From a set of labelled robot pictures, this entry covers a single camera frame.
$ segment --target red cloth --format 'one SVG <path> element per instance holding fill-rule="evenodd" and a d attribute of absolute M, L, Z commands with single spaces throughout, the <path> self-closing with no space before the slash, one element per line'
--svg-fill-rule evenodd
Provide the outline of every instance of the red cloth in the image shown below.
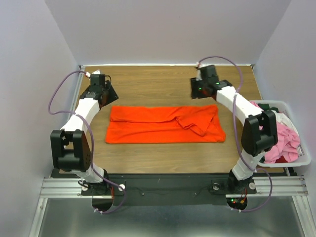
<path fill-rule="evenodd" d="M 112 106 L 105 142 L 224 142 L 225 138 L 216 105 L 153 108 Z"/>

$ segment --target pink towel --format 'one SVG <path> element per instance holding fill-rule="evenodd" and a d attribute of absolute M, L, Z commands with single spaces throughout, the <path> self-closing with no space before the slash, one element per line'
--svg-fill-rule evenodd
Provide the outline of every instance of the pink towel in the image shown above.
<path fill-rule="evenodd" d="M 300 137 L 294 130 L 279 122 L 276 122 L 276 128 L 278 142 L 265 154 L 265 163 L 275 163 L 281 156 L 284 156 L 287 162 L 297 160 Z"/>

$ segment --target purple cable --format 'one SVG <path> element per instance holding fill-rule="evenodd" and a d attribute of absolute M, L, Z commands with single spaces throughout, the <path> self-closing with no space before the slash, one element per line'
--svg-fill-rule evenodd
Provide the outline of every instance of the purple cable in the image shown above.
<path fill-rule="evenodd" d="M 54 100 L 54 98 L 55 98 L 55 96 L 56 96 L 58 90 L 60 89 L 60 87 L 63 85 L 63 83 L 65 82 L 65 80 L 66 80 L 69 76 L 71 76 L 72 74 L 75 74 L 75 73 L 85 73 L 85 72 L 84 72 L 84 71 L 74 71 L 74 72 L 72 72 L 72 73 L 69 73 L 67 76 L 65 76 L 65 78 L 64 78 L 64 79 L 60 82 L 60 84 L 57 86 L 57 88 L 56 88 L 56 90 L 54 91 L 52 97 L 50 98 L 49 103 L 48 103 L 48 108 L 47 108 L 47 110 L 48 110 L 49 114 L 51 114 L 51 115 L 56 115 L 56 114 L 60 114 L 60 113 L 67 113 L 67 114 L 76 115 L 76 116 L 78 116 L 78 117 L 83 121 L 84 125 L 87 127 L 87 130 L 88 130 L 88 132 L 89 132 L 89 134 L 90 134 L 90 137 L 91 137 L 91 169 L 92 169 L 93 172 L 94 172 L 97 176 L 99 176 L 102 180 L 104 180 L 104 181 L 107 182 L 108 184 L 111 184 L 111 185 L 113 185 L 113 186 L 116 186 L 117 188 L 122 189 L 123 192 L 124 192 L 123 200 L 120 202 L 120 204 L 119 204 L 114 210 L 102 212 L 102 211 L 99 211 L 98 209 L 94 209 L 96 212 L 101 213 L 101 214 L 110 214 L 110 213 L 113 213 L 113 212 L 117 211 L 117 210 L 124 204 L 124 202 L 126 201 L 126 191 L 125 191 L 125 189 L 124 189 L 123 187 L 121 187 L 120 185 L 118 185 L 118 184 L 116 184 L 116 183 L 114 183 L 114 182 L 112 182 L 112 181 L 110 181 L 110 180 L 104 178 L 101 174 L 99 174 L 99 173 L 94 169 L 94 167 L 93 167 L 94 138 L 93 138 L 93 133 L 92 133 L 92 130 L 91 130 L 90 126 L 89 126 L 89 123 L 84 119 L 84 117 L 82 117 L 81 115 L 77 115 L 74 111 L 61 110 L 61 111 L 57 111 L 57 112 L 52 112 L 52 111 L 50 110 L 51 104 L 52 104 L 52 102 L 53 102 L 53 100 Z"/>
<path fill-rule="evenodd" d="M 233 64 L 235 66 L 235 68 L 238 70 L 238 73 L 239 73 L 239 78 L 240 78 L 240 83 L 239 83 L 239 86 L 238 88 L 236 89 L 236 93 L 235 93 L 235 96 L 234 96 L 234 100 L 233 100 L 233 124 L 234 124 L 234 135 L 235 135 L 235 142 L 236 142 L 236 147 L 237 147 L 237 151 L 238 151 L 238 154 L 239 154 L 239 157 L 240 159 L 242 160 L 242 162 L 247 166 L 248 169 L 250 169 L 252 172 L 256 172 L 256 169 L 253 169 L 250 167 L 249 164 L 247 164 L 247 162 L 244 160 L 244 158 L 242 157 L 242 154 L 241 154 L 241 147 L 239 145 L 239 142 L 238 142 L 238 134 L 237 134 L 237 126 L 236 126 L 236 98 L 237 98 L 237 93 L 239 93 L 240 89 L 241 89 L 241 86 L 243 84 L 243 76 L 242 76 L 242 72 L 241 72 L 241 69 L 240 67 L 238 67 L 233 61 L 229 60 L 228 58 L 225 58 L 225 57 L 222 57 L 222 56 L 209 56 L 209 57 L 205 57 L 205 58 L 202 58 L 201 60 L 198 61 L 197 63 L 197 66 L 199 67 L 201 62 L 206 60 L 206 59 L 209 59 L 209 58 L 222 58 L 222 59 L 225 59 L 226 61 L 230 62 L 231 64 Z M 253 208 L 253 209 L 250 209 L 250 210 L 242 210 L 241 212 L 251 212 L 251 211 L 256 211 L 258 209 L 260 209 L 261 207 L 263 207 L 265 204 L 267 204 L 267 202 L 270 200 L 271 198 L 271 195 L 272 195 L 272 189 L 273 189 L 273 184 L 272 184 L 272 179 L 271 179 L 271 176 L 270 174 L 263 168 L 258 168 L 257 170 L 262 170 L 264 171 L 268 178 L 269 178 L 269 181 L 270 181 L 270 192 L 269 192 L 269 195 L 267 197 L 267 199 L 265 200 L 264 203 L 262 203 L 261 205 L 259 205 L 258 207 L 256 208 Z"/>

